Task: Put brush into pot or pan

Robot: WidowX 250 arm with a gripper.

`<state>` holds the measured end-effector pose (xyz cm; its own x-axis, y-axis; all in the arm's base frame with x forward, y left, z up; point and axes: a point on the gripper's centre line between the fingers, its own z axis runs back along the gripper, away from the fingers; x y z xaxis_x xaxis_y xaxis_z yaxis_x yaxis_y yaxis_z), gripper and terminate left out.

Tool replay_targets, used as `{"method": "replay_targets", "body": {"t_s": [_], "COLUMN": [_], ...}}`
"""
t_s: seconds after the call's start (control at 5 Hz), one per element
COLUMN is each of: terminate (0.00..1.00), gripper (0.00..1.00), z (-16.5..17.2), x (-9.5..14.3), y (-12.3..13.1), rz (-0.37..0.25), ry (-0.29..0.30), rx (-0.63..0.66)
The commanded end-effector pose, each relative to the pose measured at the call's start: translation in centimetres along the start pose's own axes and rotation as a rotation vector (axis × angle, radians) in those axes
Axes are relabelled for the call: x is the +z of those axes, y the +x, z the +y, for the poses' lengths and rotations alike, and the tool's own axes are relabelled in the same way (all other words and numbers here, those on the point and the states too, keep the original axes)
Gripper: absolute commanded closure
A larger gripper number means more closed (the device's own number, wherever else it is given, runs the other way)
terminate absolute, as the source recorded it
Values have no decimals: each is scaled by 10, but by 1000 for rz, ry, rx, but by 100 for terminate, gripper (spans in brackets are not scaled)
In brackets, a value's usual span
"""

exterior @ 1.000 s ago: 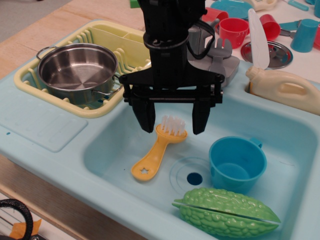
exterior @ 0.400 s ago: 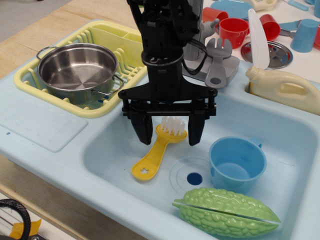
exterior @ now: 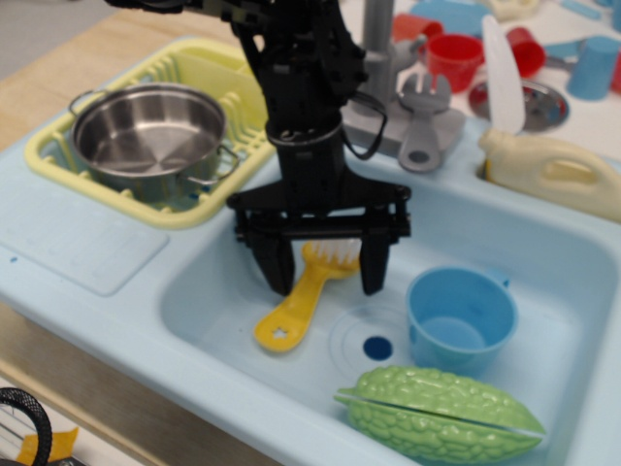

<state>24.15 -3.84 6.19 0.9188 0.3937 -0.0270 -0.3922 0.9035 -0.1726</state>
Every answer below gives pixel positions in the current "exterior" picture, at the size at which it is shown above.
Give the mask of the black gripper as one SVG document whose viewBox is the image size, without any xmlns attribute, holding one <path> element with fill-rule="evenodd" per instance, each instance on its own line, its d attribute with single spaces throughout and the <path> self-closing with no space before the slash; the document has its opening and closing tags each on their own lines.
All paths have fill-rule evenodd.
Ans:
<svg viewBox="0 0 621 466">
<path fill-rule="evenodd" d="M 288 295 L 294 283 L 293 239 L 365 238 L 359 254 L 363 291 L 383 289 L 390 245 L 410 235 L 410 189 L 365 178 L 345 160 L 340 121 L 306 132 L 267 126 L 280 179 L 232 195 L 237 240 L 252 252 L 267 284 Z"/>
</svg>

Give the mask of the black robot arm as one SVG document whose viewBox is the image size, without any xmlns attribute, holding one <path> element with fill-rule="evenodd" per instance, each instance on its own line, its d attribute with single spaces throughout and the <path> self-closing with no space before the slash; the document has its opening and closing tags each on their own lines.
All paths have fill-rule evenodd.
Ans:
<svg viewBox="0 0 621 466">
<path fill-rule="evenodd" d="M 227 22 L 262 90 L 266 133 L 280 179 L 231 196 L 236 234 L 269 287 L 293 287 L 295 240 L 357 239 L 363 290 L 380 291 L 391 247 L 410 233 L 406 186 L 365 178 L 347 165 L 342 109 L 360 92 L 365 52 L 335 1 L 140 1 L 140 10 L 191 11 Z"/>
</svg>

